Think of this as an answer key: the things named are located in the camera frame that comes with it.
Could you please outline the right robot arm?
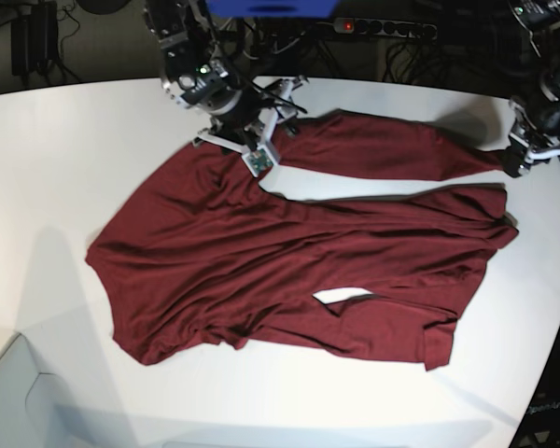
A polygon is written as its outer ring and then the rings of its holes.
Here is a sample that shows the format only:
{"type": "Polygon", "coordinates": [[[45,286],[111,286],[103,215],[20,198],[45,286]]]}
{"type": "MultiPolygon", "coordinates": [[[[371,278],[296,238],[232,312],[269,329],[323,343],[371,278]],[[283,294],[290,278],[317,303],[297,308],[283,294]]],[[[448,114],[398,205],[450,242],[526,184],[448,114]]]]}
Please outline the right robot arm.
{"type": "Polygon", "coordinates": [[[215,25],[203,1],[147,1],[143,17],[161,52],[161,86],[184,109],[199,109],[210,125],[198,131],[194,146],[208,143],[240,155],[252,175],[274,167],[273,144],[279,125],[303,113],[292,93],[305,77],[281,77],[262,87],[241,72],[245,22],[226,32],[215,25]]]}

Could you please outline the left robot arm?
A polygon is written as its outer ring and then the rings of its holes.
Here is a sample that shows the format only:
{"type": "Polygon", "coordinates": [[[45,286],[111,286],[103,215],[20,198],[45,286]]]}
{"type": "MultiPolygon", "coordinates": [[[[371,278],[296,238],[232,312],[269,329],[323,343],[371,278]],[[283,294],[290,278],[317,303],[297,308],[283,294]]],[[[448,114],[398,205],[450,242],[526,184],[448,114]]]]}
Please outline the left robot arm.
{"type": "Polygon", "coordinates": [[[560,159],[560,1],[511,1],[510,7],[539,63],[536,88],[526,97],[510,99],[515,121],[502,166],[516,178],[560,159]]]}

